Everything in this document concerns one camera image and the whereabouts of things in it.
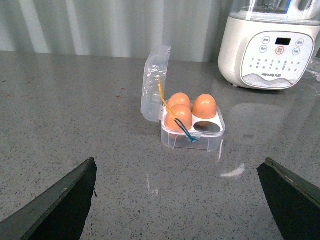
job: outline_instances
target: white curtain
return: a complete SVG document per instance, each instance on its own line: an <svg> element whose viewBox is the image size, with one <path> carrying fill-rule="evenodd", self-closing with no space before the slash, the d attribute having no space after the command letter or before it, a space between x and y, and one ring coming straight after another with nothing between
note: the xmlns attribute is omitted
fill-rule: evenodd
<svg viewBox="0 0 320 240"><path fill-rule="evenodd" d="M0 51L216 62L232 0L0 0Z"/></svg>

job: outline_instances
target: appliance handle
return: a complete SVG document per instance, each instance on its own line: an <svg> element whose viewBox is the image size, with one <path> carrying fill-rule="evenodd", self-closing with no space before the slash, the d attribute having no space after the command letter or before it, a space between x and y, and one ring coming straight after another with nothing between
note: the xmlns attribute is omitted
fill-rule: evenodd
<svg viewBox="0 0 320 240"><path fill-rule="evenodd" d="M286 13L288 19L310 20L320 13L320 0L313 0L306 10L299 10L299 4L302 0L291 0Z"/></svg>

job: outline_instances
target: digital display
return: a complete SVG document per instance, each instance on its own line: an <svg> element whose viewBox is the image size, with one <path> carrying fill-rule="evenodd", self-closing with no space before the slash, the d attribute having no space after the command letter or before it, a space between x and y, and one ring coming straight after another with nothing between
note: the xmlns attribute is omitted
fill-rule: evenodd
<svg viewBox="0 0 320 240"><path fill-rule="evenodd" d="M276 45L289 45L291 38L277 38L275 41Z"/></svg>

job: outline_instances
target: red button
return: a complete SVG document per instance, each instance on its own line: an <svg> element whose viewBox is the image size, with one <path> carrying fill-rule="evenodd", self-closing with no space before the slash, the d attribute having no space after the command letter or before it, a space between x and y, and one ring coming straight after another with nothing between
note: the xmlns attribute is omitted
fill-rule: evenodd
<svg viewBox="0 0 320 240"><path fill-rule="evenodd" d="M285 51L285 48L284 48L283 46L278 46L278 47L276 48L276 50L275 50L275 53L276 53L277 55L281 55L281 54L284 53L284 51Z"/></svg>

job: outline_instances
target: gray countertop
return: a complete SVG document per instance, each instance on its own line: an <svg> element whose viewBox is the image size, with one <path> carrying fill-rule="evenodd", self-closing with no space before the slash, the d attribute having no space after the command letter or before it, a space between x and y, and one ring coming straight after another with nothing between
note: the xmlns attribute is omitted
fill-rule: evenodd
<svg viewBox="0 0 320 240"><path fill-rule="evenodd" d="M256 169L271 157L320 187L320 83L236 88L170 61L165 98L212 94L226 130L217 151L169 149L140 112L145 62L0 52L0 221L94 157L81 239L282 239Z"/></svg>

